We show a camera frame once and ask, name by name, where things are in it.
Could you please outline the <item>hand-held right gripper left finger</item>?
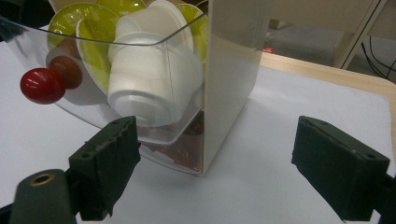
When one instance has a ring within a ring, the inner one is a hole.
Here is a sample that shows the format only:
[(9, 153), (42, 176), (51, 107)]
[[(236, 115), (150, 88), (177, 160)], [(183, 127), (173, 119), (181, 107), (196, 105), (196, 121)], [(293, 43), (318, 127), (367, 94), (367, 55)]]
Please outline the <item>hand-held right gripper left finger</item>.
[(108, 123), (69, 157), (68, 180), (76, 211), (84, 221), (101, 221), (113, 214), (140, 162), (134, 117)]

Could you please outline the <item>pile of white coffee capsules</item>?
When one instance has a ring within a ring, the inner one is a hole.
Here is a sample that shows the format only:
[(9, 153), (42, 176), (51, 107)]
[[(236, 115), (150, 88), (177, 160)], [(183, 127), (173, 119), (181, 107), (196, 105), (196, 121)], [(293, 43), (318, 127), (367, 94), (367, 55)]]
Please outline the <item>pile of white coffee capsules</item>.
[(49, 22), (47, 62), (72, 61), (73, 105), (106, 105), (144, 128), (186, 123), (202, 105), (205, 56), (188, 23), (167, 0), (71, 4)]

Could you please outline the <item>cream capsule drawer cabinet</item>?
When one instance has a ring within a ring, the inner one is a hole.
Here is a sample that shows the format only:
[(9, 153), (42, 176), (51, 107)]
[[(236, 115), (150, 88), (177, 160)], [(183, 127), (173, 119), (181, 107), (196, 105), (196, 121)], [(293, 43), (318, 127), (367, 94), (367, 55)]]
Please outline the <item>cream capsule drawer cabinet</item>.
[(208, 10), (182, 8), (205, 56), (203, 171), (213, 161), (256, 81), (271, 0), (205, 0)]

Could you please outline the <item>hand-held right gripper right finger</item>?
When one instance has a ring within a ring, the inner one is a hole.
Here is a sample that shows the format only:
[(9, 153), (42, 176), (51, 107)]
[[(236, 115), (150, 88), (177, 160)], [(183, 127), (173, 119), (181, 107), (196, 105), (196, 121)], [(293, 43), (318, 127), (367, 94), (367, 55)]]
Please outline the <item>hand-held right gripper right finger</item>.
[(351, 135), (300, 116), (291, 162), (341, 220), (390, 220), (390, 159)]

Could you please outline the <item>pile of dark red capsules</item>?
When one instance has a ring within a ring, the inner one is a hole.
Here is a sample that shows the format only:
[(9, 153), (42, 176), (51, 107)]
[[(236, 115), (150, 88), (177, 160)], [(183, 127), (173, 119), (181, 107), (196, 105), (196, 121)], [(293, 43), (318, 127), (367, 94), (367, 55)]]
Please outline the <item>pile of dark red capsules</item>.
[(155, 153), (163, 154), (176, 165), (201, 173), (203, 166), (204, 118), (205, 113), (200, 111), (172, 146), (149, 146), (148, 148)]

